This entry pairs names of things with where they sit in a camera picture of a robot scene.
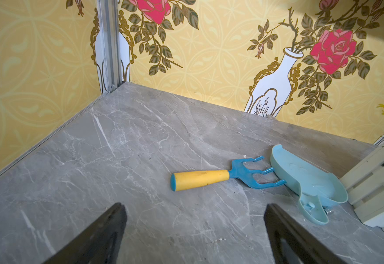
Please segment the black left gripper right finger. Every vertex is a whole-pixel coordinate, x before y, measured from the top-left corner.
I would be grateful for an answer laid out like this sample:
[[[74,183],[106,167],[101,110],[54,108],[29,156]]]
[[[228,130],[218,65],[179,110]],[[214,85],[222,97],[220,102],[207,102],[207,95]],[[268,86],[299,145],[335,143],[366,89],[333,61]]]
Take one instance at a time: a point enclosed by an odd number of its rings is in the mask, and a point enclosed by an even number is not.
[[[264,222],[276,264],[344,263],[279,205],[267,205]]]

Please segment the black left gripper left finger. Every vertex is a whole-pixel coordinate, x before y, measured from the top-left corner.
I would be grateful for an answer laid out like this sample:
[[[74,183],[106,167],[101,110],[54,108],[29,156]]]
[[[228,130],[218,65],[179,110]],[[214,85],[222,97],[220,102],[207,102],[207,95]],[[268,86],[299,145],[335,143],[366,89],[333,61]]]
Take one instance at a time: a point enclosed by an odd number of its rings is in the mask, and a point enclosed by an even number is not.
[[[115,203],[45,263],[115,264],[127,220],[125,206]]]

